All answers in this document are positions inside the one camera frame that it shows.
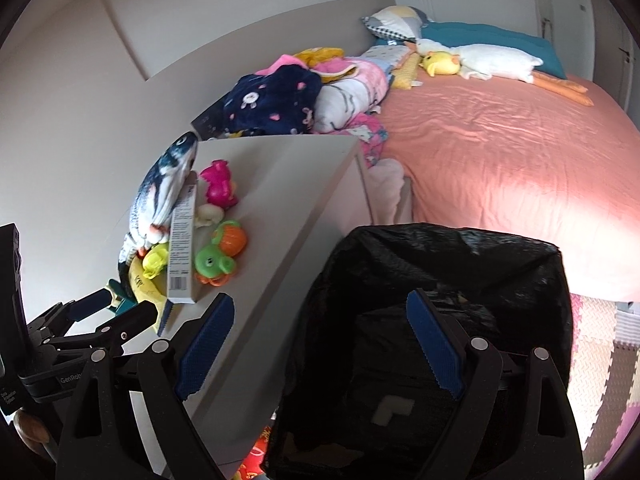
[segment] fish plush toy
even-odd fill
[[[156,160],[138,188],[129,213],[129,232],[118,258],[120,283],[133,299],[129,284],[129,267],[137,253],[169,241],[171,214],[198,151],[198,137],[193,132],[180,136]]]

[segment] yellow duck plush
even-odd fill
[[[431,77],[439,75],[454,75],[460,72],[460,55],[449,52],[427,52],[422,60],[422,68]]]

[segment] trash bin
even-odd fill
[[[406,319],[416,288],[501,351],[548,349],[568,383],[572,314],[557,247],[431,224],[357,228],[302,309],[262,465],[269,478],[411,479],[420,471],[456,401],[439,388]],[[374,414],[390,398],[410,409],[381,423]],[[498,460],[508,404],[508,393],[498,396],[474,473]]]

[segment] pink rubber toy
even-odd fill
[[[200,176],[209,183],[207,202],[222,209],[229,209],[238,203],[235,185],[231,181],[231,170],[226,160],[214,160],[208,168],[202,170]]]

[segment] pink bed sheet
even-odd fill
[[[414,184],[414,220],[549,241],[574,294],[640,300],[640,133],[597,85],[585,107],[503,78],[430,78],[383,102],[383,157]]]

